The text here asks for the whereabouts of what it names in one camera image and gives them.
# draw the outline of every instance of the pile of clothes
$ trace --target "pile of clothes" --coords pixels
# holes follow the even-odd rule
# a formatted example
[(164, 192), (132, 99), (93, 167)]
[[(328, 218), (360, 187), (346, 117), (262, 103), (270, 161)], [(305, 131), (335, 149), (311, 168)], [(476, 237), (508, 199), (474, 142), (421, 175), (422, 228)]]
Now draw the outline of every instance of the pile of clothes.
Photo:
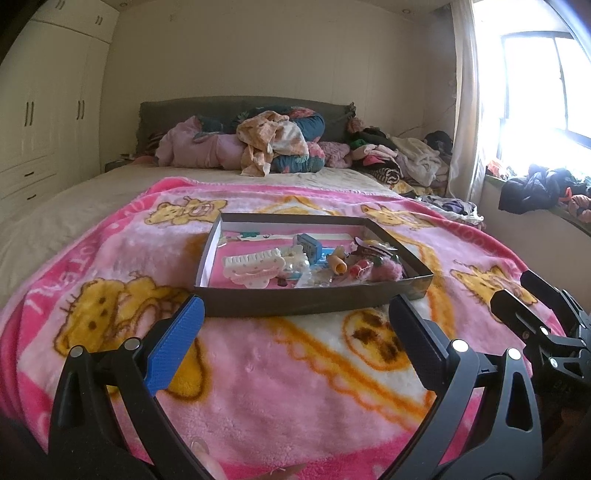
[(484, 227), (484, 217), (478, 215), (477, 207), (472, 202), (463, 202), (459, 199), (443, 198), (436, 195), (423, 195), (417, 197), (431, 210), (443, 215), (452, 222), (470, 225), (481, 230)]
[(452, 155), (452, 139), (445, 132), (428, 134), (424, 141), (397, 138), (377, 127), (366, 127), (354, 116), (347, 126), (349, 144), (320, 142), (326, 166), (354, 168), (390, 186), (404, 179), (410, 186), (445, 190)]
[(499, 210), (520, 215), (531, 210), (551, 209), (562, 201), (569, 204), (569, 210), (581, 216), (586, 208), (583, 211), (580, 208), (588, 205), (585, 198), (590, 194), (591, 187), (574, 178), (566, 168), (550, 170), (532, 164), (527, 177), (514, 177), (505, 182)]
[(261, 107), (241, 113), (225, 130), (215, 119), (192, 116), (160, 137), (160, 167), (224, 168), (243, 175), (317, 172), (324, 152), (316, 143), (324, 119), (303, 107)]

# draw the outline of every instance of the metal screw head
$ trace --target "metal screw head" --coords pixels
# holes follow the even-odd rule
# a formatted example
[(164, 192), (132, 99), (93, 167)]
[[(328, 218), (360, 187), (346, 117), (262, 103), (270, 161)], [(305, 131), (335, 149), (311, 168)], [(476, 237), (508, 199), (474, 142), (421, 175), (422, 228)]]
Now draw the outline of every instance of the metal screw head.
[(452, 342), (452, 347), (456, 352), (467, 352), (469, 348), (464, 340), (454, 340)]
[(126, 350), (132, 352), (133, 350), (137, 350), (139, 348), (139, 338), (132, 337), (128, 338), (125, 343), (123, 344)]
[(80, 345), (76, 345), (75, 347), (72, 347), (72, 349), (70, 350), (70, 356), (76, 358), (80, 355), (82, 355), (84, 353), (84, 348), (81, 347)]
[(521, 358), (521, 353), (517, 348), (509, 348), (507, 350), (507, 355), (509, 355), (513, 360), (519, 360)]

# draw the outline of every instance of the drawer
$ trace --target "drawer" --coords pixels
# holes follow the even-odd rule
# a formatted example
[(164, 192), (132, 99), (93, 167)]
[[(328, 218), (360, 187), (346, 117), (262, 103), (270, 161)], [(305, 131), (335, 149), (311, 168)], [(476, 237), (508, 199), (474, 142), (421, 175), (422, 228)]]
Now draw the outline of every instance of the drawer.
[(53, 157), (41, 157), (0, 172), (0, 199), (56, 173)]
[(36, 207), (58, 190), (57, 175), (52, 175), (3, 198), (0, 200), (0, 222)]

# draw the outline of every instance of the small toy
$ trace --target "small toy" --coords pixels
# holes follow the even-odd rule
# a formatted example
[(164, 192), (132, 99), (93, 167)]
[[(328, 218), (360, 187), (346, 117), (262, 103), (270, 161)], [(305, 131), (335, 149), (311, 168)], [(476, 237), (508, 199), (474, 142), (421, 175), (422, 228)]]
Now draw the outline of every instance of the small toy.
[(285, 267), (278, 248), (256, 254), (224, 257), (223, 276), (246, 288), (266, 288)]
[(361, 240), (359, 237), (355, 237), (355, 242), (352, 243), (352, 247), (355, 248), (354, 250), (355, 255), (360, 257), (391, 257), (395, 252), (396, 249), (392, 248), (389, 245), (384, 245), (374, 240)]
[(403, 271), (400, 263), (390, 258), (380, 258), (379, 261), (374, 261), (369, 280), (371, 282), (398, 281), (402, 278)]
[(322, 244), (316, 238), (312, 238), (307, 233), (302, 233), (294, 238), (295, 245), (301, 245), (304, 248), (304, 253), (308, 256), (310, 265), (318, 263), (322, 256)]
[(372, 262), (366, 258), (362, 258), (349, 269), (349, 275), (353, 278), (362, 278), (370, 273), (373, 266), (374, 264)]
[(343, 245), (339, 245), (337, 248), (335, 248), (333, 255), (339, 257), (341, 260), (344, 260), (347, 258), (347, 250), (345, 250)]
[(330, 269), (336, 275), (342, 275), (343, 273), (347, 272), (347, 264), (336, 254), (333, 253), (331, 255), (328, 255), (326, 257), (326, 261), (328, 262)]
[(279, 278), (298, 280), (305, 271), (310, 269), (310, 262), (302, 245), (282, 247), (280, 251), (283, 260), (285, 260), (285, 267), (278, 275)]

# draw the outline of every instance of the pink blanket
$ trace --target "pink blanket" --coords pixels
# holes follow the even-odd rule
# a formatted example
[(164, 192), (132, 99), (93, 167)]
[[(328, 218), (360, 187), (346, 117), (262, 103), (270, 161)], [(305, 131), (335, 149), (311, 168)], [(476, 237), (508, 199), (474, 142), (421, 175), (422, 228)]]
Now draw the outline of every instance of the pink blanket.
[[(434, 272), (415, 307), (450, 338), (503, 353), (522, 343), (491, 315), (508, 288), (561, 333), (516, 282), (526, 266), (507, 248), (412, 200), (167, 178), (48, 262), (0, 314), (0, 403), (47, 447), (53, 395), (68, 350), (117, 347), (170, 313), (194, 284), (219, 212), (367, 216)], [(376, 479), (433, 402), (384, 309), (304, 317), (207, 319), (158, 399), (183, 439), (203, 438), (230, 479), (305, 463), (297, 478)], [(145, 457), (113, 403), (131, 449)], [(473, 414), (476, 400), (470, 406)], [(456, 455), (469, 417), (447, 453)]]

